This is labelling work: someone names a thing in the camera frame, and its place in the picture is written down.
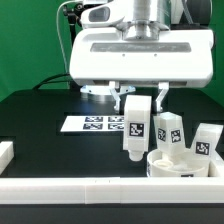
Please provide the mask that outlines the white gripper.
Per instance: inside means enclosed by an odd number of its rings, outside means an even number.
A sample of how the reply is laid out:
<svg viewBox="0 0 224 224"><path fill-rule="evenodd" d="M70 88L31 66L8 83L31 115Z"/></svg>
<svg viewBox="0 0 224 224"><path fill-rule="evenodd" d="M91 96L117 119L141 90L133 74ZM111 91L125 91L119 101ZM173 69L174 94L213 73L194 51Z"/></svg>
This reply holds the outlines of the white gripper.
<svg viewBox="0 0 224 224"><path fill-rule="evenodd" d="M154 109L161 113L169 84L192 88L210 82L213 43L214 34L209 29L162 31L157 40L125 40L112 27L85 29L76 37L69 71L80 85L109 82L116 113L124 94L120 84L158 85Z"/></svg>

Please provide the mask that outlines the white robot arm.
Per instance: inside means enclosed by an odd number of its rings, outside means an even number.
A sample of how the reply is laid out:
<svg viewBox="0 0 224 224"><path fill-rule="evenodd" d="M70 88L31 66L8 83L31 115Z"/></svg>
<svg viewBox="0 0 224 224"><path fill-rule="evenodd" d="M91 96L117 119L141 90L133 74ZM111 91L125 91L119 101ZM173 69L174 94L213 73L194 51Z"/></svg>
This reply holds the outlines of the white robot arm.
<svg viewBox="0 0 224 224"><path fill-rule="evenodd" d="M70 75L80 86L104 86L120 109L122 86L204 87L213 75L212 0L83 1Z"/></svg>

